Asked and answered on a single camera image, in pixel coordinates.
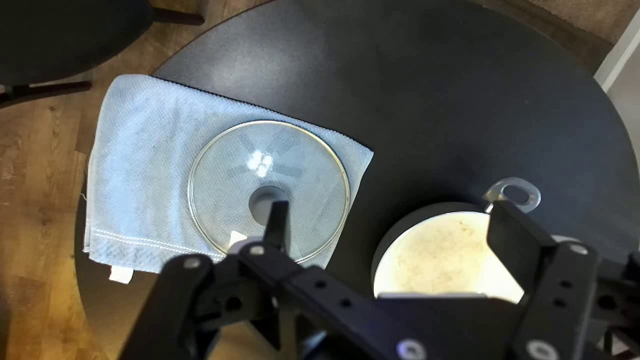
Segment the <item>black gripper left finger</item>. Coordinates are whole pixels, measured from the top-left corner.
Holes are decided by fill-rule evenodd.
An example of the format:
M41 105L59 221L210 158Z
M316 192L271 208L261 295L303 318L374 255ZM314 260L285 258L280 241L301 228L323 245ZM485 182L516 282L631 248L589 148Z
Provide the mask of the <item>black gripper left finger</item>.
M118 360L207 360L220 333L241 323L285 360L428 360L416 330L287 255L288 218L291 204L276 200L262 241L222 263L167 263Z

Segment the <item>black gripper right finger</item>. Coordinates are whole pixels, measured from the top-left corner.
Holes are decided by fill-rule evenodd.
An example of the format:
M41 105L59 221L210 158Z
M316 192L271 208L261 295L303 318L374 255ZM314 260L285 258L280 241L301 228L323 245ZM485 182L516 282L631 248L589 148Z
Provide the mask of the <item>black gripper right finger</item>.
M609 260L554 241L519 207L490 207L488 246L524 290L513 360L639 360L640 252Z

